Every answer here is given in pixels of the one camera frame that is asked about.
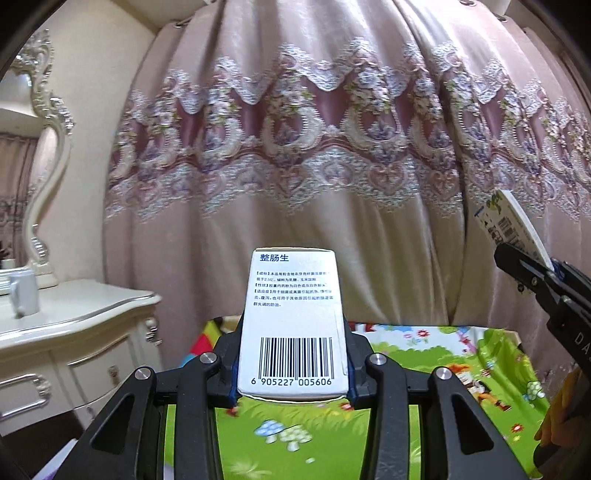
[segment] white cabinet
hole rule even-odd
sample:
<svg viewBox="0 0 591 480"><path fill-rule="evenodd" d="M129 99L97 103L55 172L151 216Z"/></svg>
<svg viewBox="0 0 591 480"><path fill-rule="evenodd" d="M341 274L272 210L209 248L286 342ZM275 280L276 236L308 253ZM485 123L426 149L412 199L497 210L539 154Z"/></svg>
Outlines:
<svg viewBox="0 0 591 480"><path fill-rule="evenodd" d="M157 295L91 280L39 294L22 319L0 297L2 435L69 410L87 427L136 368L162 370Z"/></svg>

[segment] white mug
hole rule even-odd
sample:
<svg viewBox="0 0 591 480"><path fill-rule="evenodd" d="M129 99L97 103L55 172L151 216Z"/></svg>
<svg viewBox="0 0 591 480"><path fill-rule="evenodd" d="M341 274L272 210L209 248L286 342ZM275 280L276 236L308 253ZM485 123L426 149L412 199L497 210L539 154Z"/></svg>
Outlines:
<svg viewBox="0 0 591 480"><path fill-rule="evenodd" d="M10 274L10 301L17 315L24 317L39 311L39 292L33 270Z"/></svg>

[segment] cardboard box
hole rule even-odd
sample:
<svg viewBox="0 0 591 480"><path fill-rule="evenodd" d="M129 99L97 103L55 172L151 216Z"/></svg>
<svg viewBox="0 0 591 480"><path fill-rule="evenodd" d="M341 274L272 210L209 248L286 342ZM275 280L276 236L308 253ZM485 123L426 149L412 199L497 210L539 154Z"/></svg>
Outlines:
<svg viewBox="0 0 591 480"><path fill-rule="evenodd" d="M346 394L349 379L335 253L254 251L238 368L242 395L313 401Z"/></svg>

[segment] black plastic bracket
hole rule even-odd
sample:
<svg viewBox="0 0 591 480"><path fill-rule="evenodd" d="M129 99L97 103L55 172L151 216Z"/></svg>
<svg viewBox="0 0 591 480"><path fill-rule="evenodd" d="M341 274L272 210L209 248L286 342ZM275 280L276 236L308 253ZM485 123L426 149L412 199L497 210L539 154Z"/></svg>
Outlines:
<svg viewBox="0 0 591 480"><path fill-rule="evenodd" d="M137 369L83 434L56 480L161 480L165 406L176 403L176 480L223 480L214 408L236 404L241 338L222 336L214 352L155 374ZM527 476L476 400L452 372L406 370L345 323L348 399L371 416L361 480L405 480L408 406L418 404L423 480L525 480Z"/></svg>

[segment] silver drawer handle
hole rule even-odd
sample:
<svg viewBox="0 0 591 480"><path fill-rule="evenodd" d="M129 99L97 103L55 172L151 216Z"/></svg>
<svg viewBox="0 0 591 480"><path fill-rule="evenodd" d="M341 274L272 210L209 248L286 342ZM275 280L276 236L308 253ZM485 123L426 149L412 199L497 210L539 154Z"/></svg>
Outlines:
<svg viewBox="0 0 591 480"><path fill-rule="evenodd" d="M35 385L35 388L37 389L39 400L30 403L29 405L13 408L12 410L0 411L0 421L14 417L15 415L19 415L20 413L24 413L29 410L34 410L35 408L41 408L49 403L49 399L51 398L51 383L49 383L49 381L47 381L41 375L25 374L21 375L20 377L3 380L0 382L0 389L22 382L33 382L33 385Z"/></svg>
<svg viewBox="0 0 591 480"><path fill-rule="evenodd" d="M117 365L113 365L112 367L109 367L107 371L109 376L113 379L115 386L119 385L121 383L119 381L119 367Z"/></svg>

